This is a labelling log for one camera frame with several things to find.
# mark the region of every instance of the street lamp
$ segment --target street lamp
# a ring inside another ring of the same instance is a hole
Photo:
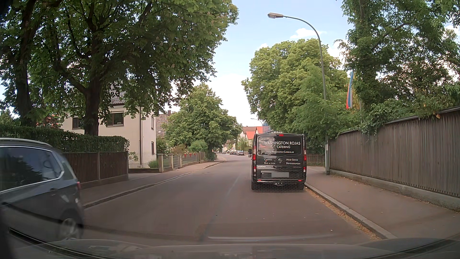
[[[262,126],[264,125],[264,123],[263,123],[261,120],[259,120],[259,119],[251,118],[251,120],[258,120],[258,121],[262,124]]]
[[[322,94],[323,94],[324,99],[327,100],[327,98],[326,98],[326,78],[324,76],[324,61],[323,61],[323,58],[322,58],[321,39],[320,39],[319,34],[316,31],[316,29],[311,24],[309,24],[308,22],[306,22],[306,21],[304,21],[302,19],[299,19],[299,18],[285,16],[285,15],[282,15],[282,14],[279,14],[279,13],[274,13],[274,12],[271,12],[271,13],[267,14],[267,16],[268,16],[268,18],[271,18],[271,19],[291,18],[291,19],[294,19],[294,20],[299,20],[299,21],[302,21],[302,22],[308,24],[308,26],[310,26],[315,31],[316,35],[318,36],[319,55],[320,55],[320,58],[321,58]],[[328,134],[326,132],[325,145],[324,145],[324,158],[325,158],[325,164],[326,164],[326,175],[329,175],[329,154],[328,153],[329,153],[329,140],[328,140]]]

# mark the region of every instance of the car roof rail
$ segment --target car roof rail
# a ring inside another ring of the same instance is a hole
[[[23,141],[23,142],[30,142],[30,143],[37,143],[37,144],[42,144],[42,145],[47,145],[52,147],[50,144],[41,142],[38,140],[31,140],[31,139],[20,139],[20,138],[0,138],[0,141]]]

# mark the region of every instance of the van rear bumper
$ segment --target van rear bumper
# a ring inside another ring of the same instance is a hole
[[[305,183],[305,179],[253,179],[256,183],[272,184],[272,185],[288,185]]]

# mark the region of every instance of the road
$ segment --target road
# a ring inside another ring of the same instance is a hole
[[[84,238],[151,246],[370,241],[305,190],[252,191],[250,158],[225,158],[224,163],[87,208]]]

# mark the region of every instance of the gray car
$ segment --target gray car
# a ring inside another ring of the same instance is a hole
[[[80,188],[59,150],[0,138],[0,209],[10,233],[42,242],[81,238]]]

